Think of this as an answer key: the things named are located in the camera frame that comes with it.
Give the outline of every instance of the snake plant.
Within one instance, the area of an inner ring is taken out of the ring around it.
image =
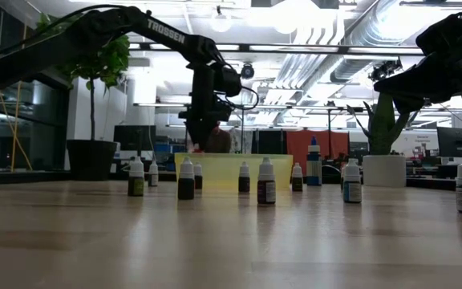
[[[366,102],[368,111],[368,129],[365,129],[358,120],[355,111],[347,105],[347,111],[358,121],[359,126],[368,137],[368,144],[371,155],[390,154],[391,145],[399,137],[400,133],[409,120],[409,113],[404,113],[395,121],[395,110],[393,108],[393,97],[381,93],[377,104],[372,107]]]

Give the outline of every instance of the computer monitor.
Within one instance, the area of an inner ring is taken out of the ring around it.
[[[156,142],[156,126],[154,125],[116,125],[113,132],[113,141],[120,143],[120,150],[136,151],[139,149],[139,133],[142,134],[142,147],[140,150],[154,150],[151,146]]]
[[[440,157],[462,157],[462,128],[438,127]]]

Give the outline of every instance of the wooden table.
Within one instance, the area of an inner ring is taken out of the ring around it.
[[[345,205],[324,185],[258,207],[126,186],[0,185],[0,288],[462,288],[453,192],[365,189]]]

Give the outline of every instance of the ceiling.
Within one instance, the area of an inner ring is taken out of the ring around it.
[[[265,2],[269,2],[271,7],[260,7]],[[142,10],[151,10],[153,17],[160,21],[186,33],[204,35],[216,43],[342,43],[352,46],[415,46],[415,37],[420,31],[461,10],[401,6],[401,0],[379,0],[373,9],[375,14],[372,10],[365,14],[361,22],[355,22],[374,2],[375,0],[342,0],[339,12],[329,12],[330,10],[319,9],[311,0],[225,0],[218,3],[221,5],[222,16],[217,16],[217,2],[213,0],[0,0],[0,6],[32,24],[39,18],[39,11],[60,16],[95,4],[128,4]],[[291,27],[287,23],[297,24],[294,24],[296,27]],[[129,36],[135,43],[151,42],[136,34]],[[245,81],[244,85],[260,92],[262,104],[284,104],[291,101],[296,105],[319,106],[329,100],[335,101],[337,105],[360,106],[364,100],[372,103],[376,95],[372,92],[371,81],[367,75],[376,63],[393,59],[344,59],[340,55],[240,52],[226,52],[223,56],[238,71],[244,63],[253,64],[255,76]],[[188,63],[178,53],[133,51],[132,57],[150,60],[155,74],[157,95],[161,101],[189,100],[186,96],[191,91],[193,74],[185,68]],[[401,60],[403,69],[407,69],[421,58],[403,57]],[[341,77],[342,83],[336,83],[333,77]],[[289,90],[276,93],[274,90],[270,92],[270,88]],[[250,97],[251,95],[246,94],[236,100],[247,102]],[[164,110],[157,109],[157,112],[164,113]],[[287,121],[293,125],[326,126],[326,116],[311,114],[309,110],[295,115],[292,112],[257,110],[246,117],[245,123],[266,122],[267,125]],[[436,120],[444,118],[442,115],[427,114],[417,117],[417,123],[432,120],[433,117]],[[337,116],[333,124],[346,127],[347,121],[354,120],[351,116]]]

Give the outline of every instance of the security camera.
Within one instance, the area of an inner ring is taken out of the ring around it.
[[[242,79],[252,79],[254,77],[254,68],[253,64],[245,63],[244,67],[241,69]]]

